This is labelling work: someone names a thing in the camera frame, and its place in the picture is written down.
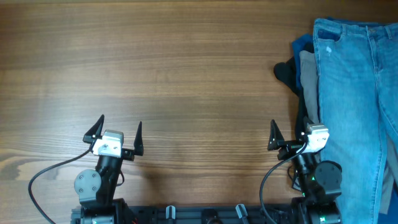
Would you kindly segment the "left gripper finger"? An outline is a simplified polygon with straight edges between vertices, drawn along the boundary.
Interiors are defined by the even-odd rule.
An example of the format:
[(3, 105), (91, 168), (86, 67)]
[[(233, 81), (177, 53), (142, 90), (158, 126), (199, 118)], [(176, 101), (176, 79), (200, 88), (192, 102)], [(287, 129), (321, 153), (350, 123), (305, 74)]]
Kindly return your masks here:
[(104, 115), (102, 114), (97, 122), (83, 135), (83, 142), (92, 144), (97, 139), (102, 138), (101, 132), (104, 125)]
[(134, 155), (135, 156), (144, 155), (144, 143), (142, 140), (142, 121), (138, 125), (136, 137), (134, 139)]

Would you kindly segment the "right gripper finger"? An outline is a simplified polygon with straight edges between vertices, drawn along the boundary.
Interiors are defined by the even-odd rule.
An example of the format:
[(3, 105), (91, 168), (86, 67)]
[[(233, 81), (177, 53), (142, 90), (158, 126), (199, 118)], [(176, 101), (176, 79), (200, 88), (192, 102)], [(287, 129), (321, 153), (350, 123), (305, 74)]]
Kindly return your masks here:
[(268, 140), (268, 151), (280, 149), (285, 143), (284, 137), (274, 119), (271, 120), (270, 136)]
[(308, 116), (303, 117), (303, 132), (308, 134), (312, 132), (313, 121)]

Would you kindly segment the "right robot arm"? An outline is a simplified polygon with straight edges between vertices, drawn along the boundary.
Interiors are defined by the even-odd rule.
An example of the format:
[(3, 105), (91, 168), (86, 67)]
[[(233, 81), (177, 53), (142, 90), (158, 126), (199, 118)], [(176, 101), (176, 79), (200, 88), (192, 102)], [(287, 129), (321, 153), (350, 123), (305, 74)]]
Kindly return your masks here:
[(290, 223), (331, 224), (343, 219), (336, 204), (341, 195), (342, 168), (333, 161), (319, 161), (316, 155), (324, 149), (329, 138), (323, 124), (309, 124), (298, 140), (286, 141), (274, 120), (271, 121), (267, 149), (278, 150), (277, 166), (291, 162), (301, 197), (290, 204)]

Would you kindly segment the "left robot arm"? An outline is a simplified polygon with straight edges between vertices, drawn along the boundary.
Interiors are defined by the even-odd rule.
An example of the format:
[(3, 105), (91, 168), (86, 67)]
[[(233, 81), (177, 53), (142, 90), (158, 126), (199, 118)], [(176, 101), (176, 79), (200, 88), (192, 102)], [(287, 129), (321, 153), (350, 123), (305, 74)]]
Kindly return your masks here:
[(78, 194), (81, 208), (73, 210), (72, 224), (132, 224), (138, 219), (124, 199), (114, 198), (118, 179), (122, 176), (121, 166), (124, 161), (133, 161), (135, 156), (144, 154), (142, 124), (137, 128), (134, 148), (126, 149), (124, 133), (107, 129), (102, 131), (104, 115), (85, 133), (83, 142), (88, 143), (89, 151), (98, 156), (94, 169), (80, 172), (74, 189)]

